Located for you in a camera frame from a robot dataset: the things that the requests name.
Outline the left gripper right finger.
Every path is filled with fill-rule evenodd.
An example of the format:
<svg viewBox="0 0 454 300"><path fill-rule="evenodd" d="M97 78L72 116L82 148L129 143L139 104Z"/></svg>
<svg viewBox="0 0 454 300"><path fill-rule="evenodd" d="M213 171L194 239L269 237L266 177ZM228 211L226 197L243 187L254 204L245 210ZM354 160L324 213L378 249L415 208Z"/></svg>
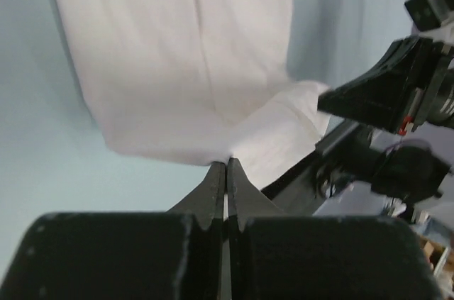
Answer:
<svg viewBox="0 0 454 300"><path fill-rule="evenodd" d="M440 299L419 240L386 216L289 216L226 169L234 299Z"/></svg>

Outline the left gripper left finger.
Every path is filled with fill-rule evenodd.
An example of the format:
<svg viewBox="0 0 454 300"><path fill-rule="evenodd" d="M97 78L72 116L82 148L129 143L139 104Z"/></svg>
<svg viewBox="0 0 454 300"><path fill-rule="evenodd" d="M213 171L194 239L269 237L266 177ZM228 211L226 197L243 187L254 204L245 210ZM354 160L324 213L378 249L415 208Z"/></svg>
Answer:
<svg viewBox="0 0 454 300"><path fill-rule="evenodd" d="M47 213L25 232L2 299L219 299L226 166L166 212Z"/></svg>

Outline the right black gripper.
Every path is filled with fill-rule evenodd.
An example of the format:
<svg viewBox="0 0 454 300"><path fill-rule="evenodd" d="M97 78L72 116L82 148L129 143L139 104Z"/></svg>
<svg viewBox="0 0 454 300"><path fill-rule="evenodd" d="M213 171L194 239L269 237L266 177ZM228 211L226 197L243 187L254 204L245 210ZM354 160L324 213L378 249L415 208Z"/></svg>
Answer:
<svg viewBox="0 0 454 300"><path fill-rule="evenodd" d="M366 73L322 93L317 110L400 135L445 123L442 90L452 60L451 43L417 35L396 40Z"/></svg>

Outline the white t shirt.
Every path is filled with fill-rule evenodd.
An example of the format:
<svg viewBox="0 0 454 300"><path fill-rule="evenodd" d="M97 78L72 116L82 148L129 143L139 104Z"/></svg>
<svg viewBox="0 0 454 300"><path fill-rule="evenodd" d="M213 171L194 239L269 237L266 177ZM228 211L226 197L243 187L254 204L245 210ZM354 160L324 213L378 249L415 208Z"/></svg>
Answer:
<svg viewBox="0 0 454 300"><path fill-rule="evenodd" d="M86 105L117 153L234 157L262 188L326 132L326 85L287 72L292 0L56 3Z"/></svg>

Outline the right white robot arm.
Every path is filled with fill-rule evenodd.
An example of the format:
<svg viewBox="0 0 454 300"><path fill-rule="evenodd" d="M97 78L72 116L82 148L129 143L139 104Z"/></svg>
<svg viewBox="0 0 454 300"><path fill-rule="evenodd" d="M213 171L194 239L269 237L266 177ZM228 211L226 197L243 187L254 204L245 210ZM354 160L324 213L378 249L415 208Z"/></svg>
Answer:
<svg viewBox="0 0 454 300"><path fill-rule="evenodd" d="M353 121L361 130L334 145L334 156L314 176L324 198L338 196L353 182L366 182L375 194L414 206L439 199L439 186L451 174L449 163L417 140L382 151L371 148L373 130L404 137L425 123L453 128L453 45L427 37L394 41L363 75L322 93L317 109Z"/></svg>

